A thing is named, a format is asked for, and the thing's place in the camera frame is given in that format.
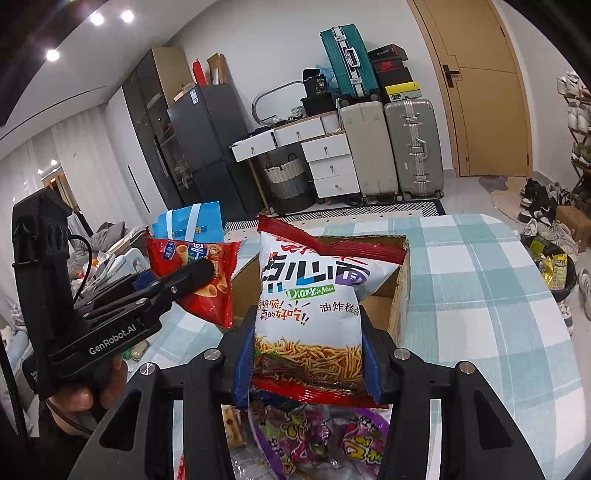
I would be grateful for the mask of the person's left hand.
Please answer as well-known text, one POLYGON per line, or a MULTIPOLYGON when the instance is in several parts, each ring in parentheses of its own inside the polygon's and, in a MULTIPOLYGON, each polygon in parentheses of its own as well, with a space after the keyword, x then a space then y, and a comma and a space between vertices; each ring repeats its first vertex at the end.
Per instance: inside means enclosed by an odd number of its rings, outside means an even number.
POLYGON ((118 354, 112 357, 109 379, 98 397, 87 386, 72 385, 61 388, 45 401, 45 405, 61 430, 70 435, 89 438, 94 428, 85 425, 84 421, 90 410, 95 403, 108 410, 123 392, 126 381, 127 365, 118 354))

